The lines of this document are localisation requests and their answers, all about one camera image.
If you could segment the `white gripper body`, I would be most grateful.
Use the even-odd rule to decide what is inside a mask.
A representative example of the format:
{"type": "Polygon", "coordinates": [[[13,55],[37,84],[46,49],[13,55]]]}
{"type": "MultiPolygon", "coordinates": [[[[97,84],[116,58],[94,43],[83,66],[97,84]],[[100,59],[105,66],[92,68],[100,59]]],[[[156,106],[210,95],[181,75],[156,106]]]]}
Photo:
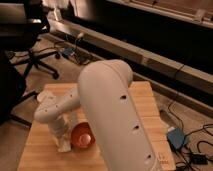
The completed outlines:
{"type": "Polygon", "coordinates": [[[76,113],[62,114],[49,124],[49,131],[56,143],[60,144],[64,139],[70,138],[70,133],[77,124],[76,113]]]}

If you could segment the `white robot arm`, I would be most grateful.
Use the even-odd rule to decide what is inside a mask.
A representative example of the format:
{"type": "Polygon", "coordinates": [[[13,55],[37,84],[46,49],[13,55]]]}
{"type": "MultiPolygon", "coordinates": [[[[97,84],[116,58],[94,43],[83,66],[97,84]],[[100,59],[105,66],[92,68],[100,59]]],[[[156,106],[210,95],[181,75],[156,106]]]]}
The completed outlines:
{"type": "Polygon", "coordinates": [[[34,118],[56,130],[64,112],[80,107],[108,171],[163,171],[129,93],[132,79],[122,60],[93,62],[64,96],[46,95],[34,118]]]}

